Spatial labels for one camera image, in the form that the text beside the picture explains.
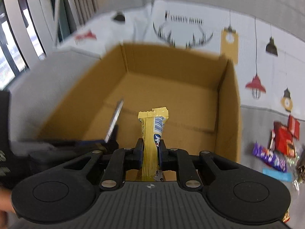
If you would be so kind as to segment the person's left hand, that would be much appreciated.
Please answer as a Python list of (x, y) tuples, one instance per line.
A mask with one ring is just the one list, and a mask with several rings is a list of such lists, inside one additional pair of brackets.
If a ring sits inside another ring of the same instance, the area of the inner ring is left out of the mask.
[(4, 212), (12, 212), (15, 210), (11, 201), (11, 191), (3, 187), (0, 188), (0, 210)]

